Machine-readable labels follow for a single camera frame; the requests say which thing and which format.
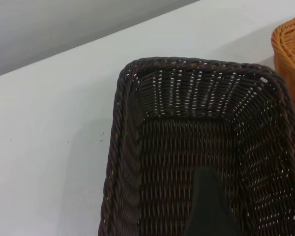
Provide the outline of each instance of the white tabletop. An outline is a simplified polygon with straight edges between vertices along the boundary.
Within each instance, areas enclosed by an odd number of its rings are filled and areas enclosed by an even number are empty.
[[[273,66],[295,0],[201,0],[0,76],[0,236],[94,236],[118,73],[134,59]]]

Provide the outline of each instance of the basket rim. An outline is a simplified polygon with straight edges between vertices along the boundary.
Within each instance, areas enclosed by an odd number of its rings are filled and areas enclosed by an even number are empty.
[[[101,236],[115,235],[115,233],[118,231],[118,227],[120,227],[120,221],[118,221],[119,219],[116,218],[116,209],[120,201],[116,193],[119,194],[120,189],[117,187],[119,181],[118,171],[115,170],[119,170],[118,168],[122,162],[122,147],[125,143],[123,129],[127,113],[125,109],[121,109],[121,105],[123,105],[125,101],[131,99],[129,92],[132,89],[135,89],[133,87],[134,80],[132,79],[132,76],[135,76],[136,73],[141,69],[168,69],[173,67],[177,68],[178,70],[193,68],[215,70],[218,68],[219,72],[228,71],[245,74],[245,72],[249,71],[252,74],[259,73],[270,83],[274,83],[278,86],[280,97],[282,99],[282,106],[286,108],[283,118],[285,122],[291,127],[289,138],[291,139],[295,136],[295,111],[294,107],[291,106],[292,103],[286,88],[286,84],[284,80],[277,75],[277,73],[267,66],[259,64],[178,57],[153,57],[134,60],[120,72],[117,81],[110,148],[108,154],[106,179],[104,182],[104,196],[101,208],[101,222],[99,226],[99,235]]]
[[[284,36],[290,30],[295,29],[295,17],[281,25],[279,25],[272,33],[271,43],[274,49],[274,53],[279,54],[279,58],[285,58],[290,63],[289,66],[295,71],[295,55],[292,51],[285,45]]]

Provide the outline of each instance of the orange wicker basket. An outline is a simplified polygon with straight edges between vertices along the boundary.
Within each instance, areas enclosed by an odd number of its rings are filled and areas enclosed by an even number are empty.
[[[271,42],[275,70],[285,79],[295,105],[295,18],[278,26]]]

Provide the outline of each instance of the basket bottom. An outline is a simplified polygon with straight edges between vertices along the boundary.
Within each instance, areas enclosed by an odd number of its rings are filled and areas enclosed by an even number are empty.
[[[235,218],[242,199],[238,142],[229,122],[206,119],[145,121],[140,133],[141,236],[181,236],[192,208],[195,166],[213,166]]]

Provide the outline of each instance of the dark brown wicker basket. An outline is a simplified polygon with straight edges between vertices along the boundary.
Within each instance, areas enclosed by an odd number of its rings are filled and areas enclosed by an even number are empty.
[[[98,234],[183,235],[199,165],[217,170],[244,235],[295,235],[295,112],[283,80],[257,64],[128,64]]]

